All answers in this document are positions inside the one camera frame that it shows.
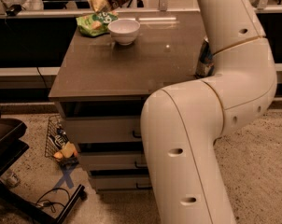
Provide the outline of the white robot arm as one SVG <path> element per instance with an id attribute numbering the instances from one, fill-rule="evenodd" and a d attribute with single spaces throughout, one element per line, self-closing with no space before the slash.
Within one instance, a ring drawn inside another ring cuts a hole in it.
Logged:
<path id="1" fill-rule="evenodd" d="M 249 0 L 197 1 L 214 74 L 152 93 L 142 141 L 162 224 L 236 224 L 214 143 L 269 107 L 275 61 Z"/>

